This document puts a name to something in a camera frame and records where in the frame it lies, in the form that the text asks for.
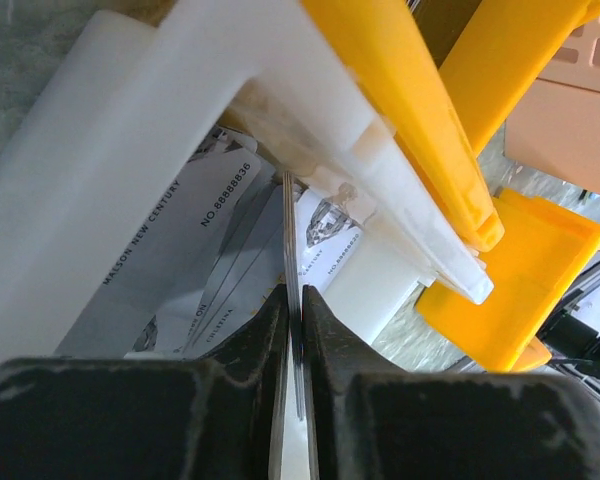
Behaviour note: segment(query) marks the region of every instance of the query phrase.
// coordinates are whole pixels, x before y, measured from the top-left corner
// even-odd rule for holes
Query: serial number
[[[342,253],[340,254],[340,256],[336,259],[336,263],[334,263],[331,266],[331,268],[327,272],[327,275],[331,275],[333,272],[336,271],[336,268],[338,268],[338,265],[340,265],[340,262],[344,259],[344,257],[347,256],[347,253],[349,253],[349,250],[351,250],[351,247],[353,247],[353,244],[358,241],[358,238],[360,238],[360,234],[356,233],[355,237],[353,237],[351,239],[351,241],[349,242],[349,245],[347,245],[345,247],[345,249],[342,251]]]
[[[203,227],[207,227],[209,225],[209,222],[213,220],[213,218],[216,216],[216,213],[218,213],[222,209],[222,207],[227,203],[227,199],[231,196],[233,192],[235,192],[236,187],[245,178],[247,170],[249,170],[250,168],[251,165],[249,165],[248,163],[244,163],[242,165],[242,168],[238,170],[238,173],[236,173],[235,177],[233,177],[229,184],[224,188],[224,191],[220,194],[218,200],[214,202],[214,210],[209,210],[205,214],[204,218],[200,222],[200,225],[202,225]]]

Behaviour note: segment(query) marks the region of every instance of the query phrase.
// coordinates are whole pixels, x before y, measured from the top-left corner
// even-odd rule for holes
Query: paper label
[[[187,357],[196,358],[219,345],[258,312],[277,284],[284,283],[281,190],[276,189],[271,197],[274,205],[279,205],[279,212],[263,211],[251,234],[251,238],[260,240],[245,244],[234,263],[236,272],[230,273],[221,287],[228,293],[216,296],[212,316],[185,351]],[[295,210],[299,282],[323,293],[355,251],[362,230],[310,190],[302,194]],[[266,244],[259,243],[272,225],[277,225],[273,236]],[[258,243],[263,247],[256,251],[247,247]]]
[[[185,311],[197,305],[195,292],[201,295],[206,277],[196,272],[210,269],[205,261],[217,252],[205,247],[226,228],[259,170],[256,155],[214,129],[149,212],[56,353],[122,357],[161,307]],[[218,246],[221,237],[215,237]]]
[[[234,292],[236,285],[241,282],[282,224],[282,188],[277,187],[272,192],[265,188],[264,193],[266,203],[253,203],[255,211],[245,214],[209,277],[193,322],[197,329],[189,335],[191,343],[195,342],[201,331],[212,322],[226,299],[230,295],[238,294]],[[249,221],[252,214],[255,214],[255,219]]]

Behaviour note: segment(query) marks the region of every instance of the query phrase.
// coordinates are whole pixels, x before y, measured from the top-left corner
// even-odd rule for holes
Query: yellow plastic part
[[[537,337],[533,337],[516,360],[516,363],[513,364],[511,371],[528,372],[546,365],[549,360],[551,360],[551,352]]]
[[[521,371],[548,359],[535,335],[600,250],[600,225],[542,198],[505,190],[494,199],[507,234],[480,258],[495,287],[474,305],[436,282],[417,310],[485,369]]]
[[[404,0],[302,0],[379,113],[440,210],[468,244],[503,228],[453,104]]]
[[[482,0],[440,67],[474,154],[600,0]]]

